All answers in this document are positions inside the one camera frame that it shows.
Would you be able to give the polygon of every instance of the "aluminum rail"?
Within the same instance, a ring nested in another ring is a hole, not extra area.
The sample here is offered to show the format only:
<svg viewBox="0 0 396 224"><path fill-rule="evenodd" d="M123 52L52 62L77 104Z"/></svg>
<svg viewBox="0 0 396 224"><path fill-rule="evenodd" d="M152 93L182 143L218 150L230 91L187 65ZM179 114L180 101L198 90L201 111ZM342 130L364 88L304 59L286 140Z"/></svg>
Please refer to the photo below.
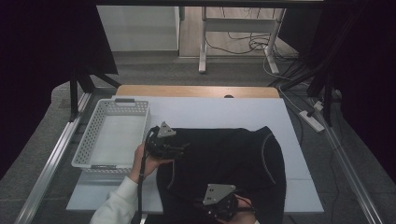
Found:
<svg viewBox="0 0 396 224"><path fill-rule="evenodd" d="M344 171L346 179L349 182L349 186L356 194L358 202L360 203L361 209L364 215L366 215L367 220L370 224L383 224L384 222L382 221L373 200L371 199L366 187L364 187L363 183L361 182L361 179L358 177L355 168L353 168L348 155L344 151L341 142L334 132L334 129L327 125L327 122L321 115L318 115L318 119L325 127L326 134L329 138L330 144L332 145L333 153L335 153L335 156Z"/></svg>
<svg viewBox="0 0 396 224"><path fill-rule="evenodd" d="M52 150L52 153L47 160L46 165L43 168L40 176L35 182L35 186L29 194L25 204L23 205L22 210L18 214L15 223L31 223L35 212L38 209L38 206L41 203L41 200L44 197L44 194L47 191L47 188L50 184L50 181L55 174L56 169L58 168L58 164L64 155L64 152L67 149L67 146L70 143L70 140L81 120L82 113L84 112L87 104L91 98L91 93L83 93L78 102L78 115L73 122L68 122L64 128L64 131L61 134L55 148Z"/></svg>

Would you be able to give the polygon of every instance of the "white wall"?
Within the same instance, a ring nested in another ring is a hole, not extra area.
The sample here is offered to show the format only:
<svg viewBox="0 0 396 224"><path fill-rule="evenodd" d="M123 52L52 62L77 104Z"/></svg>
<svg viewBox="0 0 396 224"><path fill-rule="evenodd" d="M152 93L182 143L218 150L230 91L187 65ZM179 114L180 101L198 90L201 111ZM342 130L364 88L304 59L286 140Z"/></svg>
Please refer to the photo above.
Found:
<svg viewBox="0 0 396 224"><path fill-rule="evenodd" d="M112 51L178 50L178 7L97 8Z"/></svg>

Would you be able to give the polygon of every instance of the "white table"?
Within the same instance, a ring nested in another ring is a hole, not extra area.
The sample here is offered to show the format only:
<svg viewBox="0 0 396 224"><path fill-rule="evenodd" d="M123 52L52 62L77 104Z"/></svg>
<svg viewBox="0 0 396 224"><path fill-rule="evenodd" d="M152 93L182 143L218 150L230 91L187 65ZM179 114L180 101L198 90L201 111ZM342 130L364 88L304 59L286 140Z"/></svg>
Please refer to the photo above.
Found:
<svg viewBox="0 0 396 224"><path fill-rule="evenodd" d="M323 207L298 144L282 99L127 96L150 103L151 126L163 121L172 128L246 128L268 126L279 142L285 161L286 214L321 213ZM96 210L107 194L118 187L123 175L90 176L82 173L67 210ZM161 213L163 208L155 174L145 180L143 210Z"/></svg>

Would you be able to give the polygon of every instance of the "wire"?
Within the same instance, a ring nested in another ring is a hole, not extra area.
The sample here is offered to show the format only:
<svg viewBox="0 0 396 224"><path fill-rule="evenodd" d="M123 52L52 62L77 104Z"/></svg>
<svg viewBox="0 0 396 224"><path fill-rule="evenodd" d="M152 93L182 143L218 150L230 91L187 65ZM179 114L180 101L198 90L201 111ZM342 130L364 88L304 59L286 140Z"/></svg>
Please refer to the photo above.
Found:
<svg viewBox="0 0 396 224"><path fill-rule="evenodd" d="M292 216L288 216L293 224L297 224L296 220Z"/></svg>
<svg viewBox="0 0 396 224"><path fill-rule="evenodd" d="M344 134L343 134L343 129L341 128L341 122L340 122L339 114L338 114L337 109L334 109L334 111L335 111L335 116L337 117L337 122L338 122L338 127L339 127L338 130L339 130L340 135L341 135L340 142L341 142L341 144L343 144L344 143Z"/></svg>
<svg viewBox="0 0 396 224"><path fill-rule="evenodd" d="M220 10L220 13L222 14L223 18L226 18L224 7L219 7L219 10ZM259 16L260 16L260 11L261 11L261 10L262 10L262 9L259 8L259 11L257 12L256 19L259 18ZM246 17L249 16L249 15L251 15L252 12L253 12L253 8L250 8L250 9L248 10L248 14L246 15ZM255 50L255 51L262 51L262 50L264 50L264 47L265 47L265 46L268 46L268 42L269 42L269 38L263 38L264 36L268 36L268 35L253 35L253 33L250 33L249 36L246 36L246 37L237 37L237 38L235 38L235 37L232 37L232 36L230 35L230 32L227 32L227 34L228 34L228 37L230 37L230 38L233 39L233 40L242 40L242 39L248 39L248 38L249 38L250 40L249 40L249 42L248 42L248 46L249 46L249 48L251 49L251 51L253 51L253 50ZM267 43L264 43L264 42L257 42L256 40L259 40L259 39L265 40ZM232 54L246 54L246 53L250 53L250 52L251 52L251 51L246 51L246 52L231 52L231 51L228 51L227 49L220 49L220 50L223 50L223 51L226 51L226 52L229 52L229 53L232 53Z"/></svg>
<svg viewBox="0 0 396 224"><path fill-rule="evenodd" d="M297 95L295 92L293 92L293 91L291 91L291 90L288 90L288 91L289 91L290 93L292 93L293 95L297 96L297 97L298 97L300 100L302 100L306 105L308 105L308 107L311 107L312 109L315 110L315 108L314 108L311 104L309 104L305 99L303 99L303 97Z"/></svg>
<svg viewBox="0 0 396 224"><path fill-rule="evenodd" d="M244 202L247 203L247 205L249 205L254 211L256 210L256 209L253 207L253 205L251 205L251 203L248 202L248 200L246 200L246 199L244 199L244 198L236 198L236 199L241 200L241 201L244 201Z"/></svg>
<svg viewBox="0 0 396 224"><path fill-rule="evenodd" d="M229 52L229 53L231 53L231 54L247 54L247 53L250 53L251 51L255 50L255 49L251 49L251 50L249 50L249 51L244 51L244 52L232 52L232 51L229 51L229 50L227 50L227 49L222 49L222 48L213 47L212 45L209 44L209 42L207 41L207 39L205 39L205 40L206 40L206 44L207 44L210 48L212 48L212 49L223 50L223 51Z"/></svg>
<svg viewBox="0 0 396 224"><path fill-rule="evenodd" d="M303 122L301 121L300 117L296 114L296 112L294 112L294 110L292 110L292 108L290 106L286 105L286 108L289 111L291 111L291 113L297 118L297 120L298 120L298 122L300 124L301 134L300 134L299 144L300 144L300 146L302 146L303 145L303 141L304 141L304 125L303 125Z"/></svg>
<svg viewBox="0 0 396 224"><path fill-rule="evenodd" d="M277 58L277 59L282 59L283 60L283 62L287 62L287 61L296 61L297 60L297 58L298 58L298 56L299 56L299 53L298 52L293 52L293 54L291 54L292 56L292 58L286 58L285 56L283 56L283 55L281 55L280 53L279 53L279 51L277 50L277 46L276 46L276 44L274 44L274 57L275 58Z"/></svg>
<svg viewBox="0 0 396 224"><path fill-rule="evenodd" d="M145 169L146 169L146 159L149 155L147 155L147 145L149 144L149 136L153 133L154 128L151 128L148 131L148 134L146 135L145 139L145 146L143 149L143 156L142 156L142 162L140 164L140 172L139 172L139 180L137 183L137 218L136 221L137 223L140 223L142 219L142 191L143 191L143 180L145 178Z"/></svg>
<svg viewBox="0 0 396 224"><path fill-rule="evenodd" d="M289 77L282 77L282 76L275 75L275 74L273 74L273 73L268 72L267 69L265 68L265 60L264 60L264 62L263 62L263 66L262 66L262 67L263 67L263 69L264 69L264 72L265 72L266 74L268 74L269 76L293 81L292 78L289 78ZM305 82L301 82L301 83L299 83L299 84L305 85L305 86L309 86L309 84L308 84L308 83L305 83Z"/></svg>
<svg viewBox="0 0 396 224"><path fill-rule="evenodd" d="M302 109L300 109L297 105L295 105L295 104L289 99L289 97L282 91L281 87L282 87L282 86L279 86L278 89L279 89L279 91L282 93L282 95L285 96L285 98L286 98L294 107L296 107L300 112L303 111Z"/></svg>
<svg viewBox="0 0 396 224"><path fill-rule="evenodd" d="M299 64L297 68L293 69L290 71L290 68L288 68L288 71L283 74L282 78L278 78L277 80L273 81L270 83L268 86L276 86L279 82L281 82L284 79L290 79L293 80L292 77L296 76L302 69L304 68L304 64Z"/></svg>
<svg viewBox="0 0 396 224"><path fill-rule="evenodd" d="M334 207L335 207L335 204L337 203L337 201L338 201L338 197L339 197L339 195L340 195L340 189L338 188L338 181L337 181L337 177L335 176L335 171L334 171L334 168L332 167L332 159L334 158L334 153L335 153L335 151L338 149L338 148L340 148L341 146L339 146L339 147L337 147L337 148L335 148L335 149L333 149L332 150L332 156L331 156L331 158L330 158L330 168L331 168L331 170L332 170L332 176L334 177L334 183L335 183L335 187L336 187L336 189L337 189L337 194L335 195L335 200L334 200L334 202L332 203L332 215L331 215L331 219L330 219L330 223L332 223L333 224L333 219L334 219Z"/></svg>

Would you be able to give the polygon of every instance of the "gray floor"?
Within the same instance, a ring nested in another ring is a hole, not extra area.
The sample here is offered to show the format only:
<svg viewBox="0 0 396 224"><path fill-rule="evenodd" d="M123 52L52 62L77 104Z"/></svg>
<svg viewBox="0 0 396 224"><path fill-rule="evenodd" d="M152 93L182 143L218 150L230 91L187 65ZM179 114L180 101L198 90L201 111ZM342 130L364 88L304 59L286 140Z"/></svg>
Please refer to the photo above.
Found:
<svg viewBox="0 0 396 224"><path fill-rule="evenodd" d="M262 59L211 59L208 61L207 75L199 75L198 59L180 59L177 56L133 56L115 53L120 75L112 76L122 84L158 85L212 85L212 86L266 86L275 77L262 69ZM278 62L281 72L290 62ZM108 85L94 79L97 86ZM294 93L307 98L306 86L293 89ZM29 195L35 180L44 167L52 149L68 121L69 87L65 83L54 89L52 104L47 115L37 127L35 134L26 145L6 176L0 181L0 222L13 223ZM114 93L100 91L96 98ZM303 100L290 92L289 98L299 107L307 108ZM284 223L368 223L361 205L351 190L346 177L324 134L315 133L306 123L299 120L290 107L296 135L302 140L301 146L306 162L313 176L319 198L325 212L315 215L286 216ZM396 187L378 164L370 150L350 129L342 118L339 104L333 104L332 120L334 129L342 139L343 147L355 166L363 184L370 192L384 223L396 223ZM74 141L69 146L56 176L49 186L43 203L39 207L34 223L87 223L92 213L67 212L65 207L79 176L79 170L70 165L70 160L78 144L82 130L77 130Z"/></svg>

